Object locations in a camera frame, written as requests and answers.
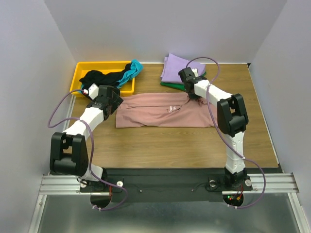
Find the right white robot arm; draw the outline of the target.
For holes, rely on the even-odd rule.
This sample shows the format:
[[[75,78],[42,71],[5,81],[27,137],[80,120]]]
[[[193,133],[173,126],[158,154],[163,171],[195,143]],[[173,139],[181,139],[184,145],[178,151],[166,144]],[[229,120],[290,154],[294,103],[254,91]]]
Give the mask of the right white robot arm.
[[[217,130],[226,144],[224,185],[228,189],[238,187],[247,176],[243,155],[243,138],[248,124],[248,115],[242,95],[232,95],[203,76],[196,76],[187,67],[178,72],[190,98],[205,98],[217,110]]]

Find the pink t-shirt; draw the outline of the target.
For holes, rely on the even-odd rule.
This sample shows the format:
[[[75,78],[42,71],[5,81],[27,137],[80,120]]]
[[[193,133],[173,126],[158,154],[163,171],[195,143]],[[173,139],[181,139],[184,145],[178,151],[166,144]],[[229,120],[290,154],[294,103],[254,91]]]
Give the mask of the pink t-shirt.
[[[192,100],[184,92],[144,93],[123,98],[116,113],[116,128],[142,126],[208,128],[214,124],[207,101]]]

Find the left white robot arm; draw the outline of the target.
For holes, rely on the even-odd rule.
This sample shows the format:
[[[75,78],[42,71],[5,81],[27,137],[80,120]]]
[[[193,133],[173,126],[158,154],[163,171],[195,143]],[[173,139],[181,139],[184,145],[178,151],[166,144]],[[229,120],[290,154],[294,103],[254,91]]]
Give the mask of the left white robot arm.
[[[69,117],[55,125],[48,121],[48,127],[54,128],[68,120],[75,122],[61,133],[54,133],[51,139],[50,170],[54,173],[74,175],[79,181],[91,182],[97,191],[104,191],[108,185],[107,172],[104,168],[92,164],[94,149],[88,155],[86,141],[91,140],[94,147],[94,129],[106,121],[123,102],[121,92],[113,86],[93,84],[89,89],[78,90],[91,98],[83,114]]]

